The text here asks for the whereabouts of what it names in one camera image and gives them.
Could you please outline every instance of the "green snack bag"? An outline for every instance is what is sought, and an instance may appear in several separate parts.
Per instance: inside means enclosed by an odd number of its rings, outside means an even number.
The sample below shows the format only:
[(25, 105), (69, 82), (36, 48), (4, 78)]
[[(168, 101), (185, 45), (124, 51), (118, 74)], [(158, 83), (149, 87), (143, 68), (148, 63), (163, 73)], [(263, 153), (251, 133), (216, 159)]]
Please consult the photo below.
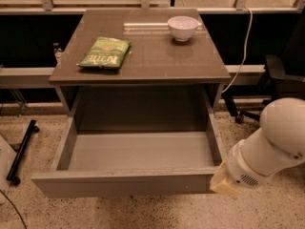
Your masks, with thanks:
[(117, 70), (121, 67), (131, 42), (107, 37), (97, 37), (79, 67)]

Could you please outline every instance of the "drawer bottom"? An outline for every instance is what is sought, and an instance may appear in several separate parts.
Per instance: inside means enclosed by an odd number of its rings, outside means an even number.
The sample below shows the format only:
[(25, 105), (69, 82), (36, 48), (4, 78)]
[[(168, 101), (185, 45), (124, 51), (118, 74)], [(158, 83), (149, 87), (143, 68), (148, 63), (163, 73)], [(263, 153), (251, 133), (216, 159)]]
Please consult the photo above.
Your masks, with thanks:
[(214, 166), (205, 132), (77, 136), (70, 171)]

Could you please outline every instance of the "open drawer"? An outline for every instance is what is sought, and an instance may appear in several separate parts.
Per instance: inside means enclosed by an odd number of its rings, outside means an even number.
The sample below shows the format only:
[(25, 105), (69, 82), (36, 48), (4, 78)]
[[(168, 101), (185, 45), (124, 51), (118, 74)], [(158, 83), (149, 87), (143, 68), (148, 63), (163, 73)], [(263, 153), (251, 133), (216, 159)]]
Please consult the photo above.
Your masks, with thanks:
[(48, 198), (208, 193), (224, 157), (203, 86), (83, 87), (31, 179)]

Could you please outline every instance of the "metal leg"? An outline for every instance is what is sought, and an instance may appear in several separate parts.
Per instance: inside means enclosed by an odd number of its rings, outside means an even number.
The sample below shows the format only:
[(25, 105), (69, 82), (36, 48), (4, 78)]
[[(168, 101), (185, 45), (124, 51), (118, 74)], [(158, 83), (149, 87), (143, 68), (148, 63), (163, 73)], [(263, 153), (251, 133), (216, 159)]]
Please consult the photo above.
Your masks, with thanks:
[(253, 114), (247, 111), (240, 111), (238, 116), (235, 118), (235, 122), (241, 124), (243, 122), (244, 116), (259, 121), (259, 114)]
[(19, 116), (22, 116), (28, 108), (28, 103), (18, 89), (10, 89), (10, 92), (20, 107)]
[(18, 150), (18, 153), (10, 167), (10, 171), (7, 176), (7, 181), (10, 181), (13, 185), (18, 185), (20, 183), (19, 177), (16, 176), (16, 172), (20, 163), (20, 160), (22, 158), (22, 155), (25, 153), (25, 150), (27, 148), (28, 141), (31, 137), (32, 132), (39, 132), (38, 127), (35, 126), (36, 120), (31, 120), (30, 125), (25, 133), (25, 136), (23, 137), (23, 140), (20, 144), (20, 148)]

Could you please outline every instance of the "gray cabinet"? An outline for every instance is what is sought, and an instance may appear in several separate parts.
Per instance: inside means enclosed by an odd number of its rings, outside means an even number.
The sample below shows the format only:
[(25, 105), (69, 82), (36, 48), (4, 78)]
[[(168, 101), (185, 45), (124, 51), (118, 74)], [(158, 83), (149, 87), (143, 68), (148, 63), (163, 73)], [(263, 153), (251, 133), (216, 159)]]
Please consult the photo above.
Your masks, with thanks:
[[(69, 120), (50, 172), (32, 176), (47, 197), (210, 192), (226, 155), (213, 107), (229, 79), (210, 36), (202, 24), (177, 45), (167, 28), (124, 29), (126, 21), (166, 24), (180, 13), (199, 19), (195, 10), (85, 13), (50, 79)], [(97, 35), (132, 41), (118, 73), (76, 67)]]

